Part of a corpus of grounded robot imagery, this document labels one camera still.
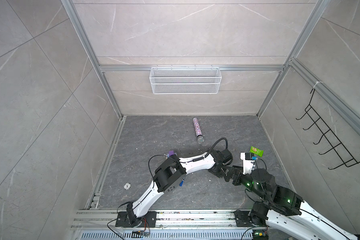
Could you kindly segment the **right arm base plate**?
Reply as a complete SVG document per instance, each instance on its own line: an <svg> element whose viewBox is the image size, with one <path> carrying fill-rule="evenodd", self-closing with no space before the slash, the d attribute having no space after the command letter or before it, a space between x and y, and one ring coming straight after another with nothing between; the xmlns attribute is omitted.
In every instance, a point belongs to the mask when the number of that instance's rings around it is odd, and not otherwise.
<svg viewBox="0 0 360 240"><path fill-rule="evenodd" d="M265 227L266 221L269 219L267 217L268 211L261 213L253 210L236 210L233 213L237 227Z"/></svg>

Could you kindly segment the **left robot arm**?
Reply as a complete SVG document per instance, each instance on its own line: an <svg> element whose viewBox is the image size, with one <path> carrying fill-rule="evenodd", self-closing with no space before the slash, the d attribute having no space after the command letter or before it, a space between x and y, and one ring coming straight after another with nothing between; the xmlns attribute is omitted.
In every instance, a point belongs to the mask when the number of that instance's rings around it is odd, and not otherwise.
<svg viewBox="0 0 360 240"><path fill-rule="evenodd" d="M208 170L213 175L223 177L223 167L231 164L233 156L228 149L210 150L190 158L169 156L156 170L153 181L143 195L127 204L129 224L134 225L144 217L151 206L165 193L170 193L183 184L184 178L194 172Z"/></svg>

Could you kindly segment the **blue white marker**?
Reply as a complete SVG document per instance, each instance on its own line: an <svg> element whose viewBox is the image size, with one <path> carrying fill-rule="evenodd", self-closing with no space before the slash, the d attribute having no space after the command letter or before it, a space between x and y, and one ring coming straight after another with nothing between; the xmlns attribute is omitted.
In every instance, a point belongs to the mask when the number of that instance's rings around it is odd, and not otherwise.
<svg viewBox="0 0 360 240"><path fill-rule="evenodd" d="M179 187L182 187L182 186L183 186L184 180L185 180L185 179L182 179L182 181L181 181L180 184L179 184Z"/></svg>

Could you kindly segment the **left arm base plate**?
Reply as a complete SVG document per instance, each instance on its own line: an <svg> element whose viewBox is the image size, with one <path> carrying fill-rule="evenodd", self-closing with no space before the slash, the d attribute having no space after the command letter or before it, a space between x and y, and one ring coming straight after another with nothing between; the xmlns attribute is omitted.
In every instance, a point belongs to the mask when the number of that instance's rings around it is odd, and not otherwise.
<svg viewBox="0 0 360 240"><path fill-rule="evenodd" d="M144 227L144 224L148 227L155 227L157 221L157 212L148 212L143 217L136 217L134 213L120 212L116 218L115 227L122 228L134 228Z"/></svg>

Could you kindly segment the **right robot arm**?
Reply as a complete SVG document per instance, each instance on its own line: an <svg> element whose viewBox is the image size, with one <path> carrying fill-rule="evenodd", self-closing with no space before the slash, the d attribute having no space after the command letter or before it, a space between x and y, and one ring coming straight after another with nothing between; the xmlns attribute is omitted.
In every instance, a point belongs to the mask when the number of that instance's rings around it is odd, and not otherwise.
<svg viewBox="0 0 360 240"><path fill-rule="evenodd" d="M245 173L238 166L223 166L222 172L225 181L244 186L260 198L249 213L256 226L275 228L298 240L360 240L360 235L332 223L291 189L277 185L266 169Z"/></svg>

